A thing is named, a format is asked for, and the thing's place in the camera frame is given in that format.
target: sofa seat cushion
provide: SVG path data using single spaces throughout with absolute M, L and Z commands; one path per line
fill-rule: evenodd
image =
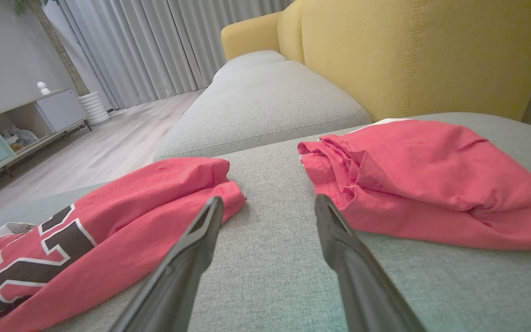
M 257 65 L 214 82 L 160 141 L 155 160 L 215 157 L 369 124 L 363 107 L 304 65 Z
M 255 51 L 230 59 L 221 69 L 214 74 L 212 82 L 217 82 L 230 74 L 238 73 L 244 69 L 265 65 L 266 63 L 286 61 L 280 53 L 272 50 Z
M 491 115 L 415 117 L 471 128 L 531 171 L 531 126 Z M 338 130 L 346 134 L 356 128 Z M 345 332 L 336 274 L 321 252 L 314 187 L 293 139 L 221 156 L 247 202 L 221 228 L 188 330 Z M 0 225 L 46 220 L 90 189 L 0 211 Z M 478 250 L 359 233 L 430 332 L 531 331 L 531 252 Z M 141 282 L 49 332 L 107 331 Z

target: yellow back cushion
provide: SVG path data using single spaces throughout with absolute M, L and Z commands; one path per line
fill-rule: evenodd
M 374 121 L 438 112 L 522 119 L 531 95 L 531 0 L 303 5 L 305 65 Z
M 296 0 L 278 18 L 280 54 L 300 63 L 304 63 L 301 29 L 303 5 L 304 0 Z

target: cabinet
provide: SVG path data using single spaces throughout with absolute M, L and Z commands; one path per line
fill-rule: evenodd
M 90 128 L 86 117 L 86 112 L 72 90 L 55 91 L 0 112 L 0 170 L 7 170 L 6 166 L 27 157 L 78 126 L 86 125 Z M 14 151 L 1 135 L 12 126 L 30 130 L 37 140 Z

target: sofa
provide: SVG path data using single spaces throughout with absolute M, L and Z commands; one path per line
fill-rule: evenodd
M 301 141 L 437 120 L 531 171 L 531 126 L 517 121 L 531 93 L 531 1 L 297 0 L 222 39 L 230 61 L 155 156 L 229 160 L 247 197 L 221 228 L 190 331 L 347 330 Z M 101 185 L 0 210 L 0 225 L 44 221 Z M 531 252 L 358 236 L 428 331 L 531 331 Z M 108 330 L 143 282 L 46 331 Z

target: white figurine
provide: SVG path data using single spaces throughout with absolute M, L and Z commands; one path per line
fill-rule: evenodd
M 50 93 L 50 90 L 46 88 L 46 84 L 44 84 L 44 82 L 38 82 L 36 85 L 40 89 L 40 93 L 42 93 L 42 96 L 46 96 Z

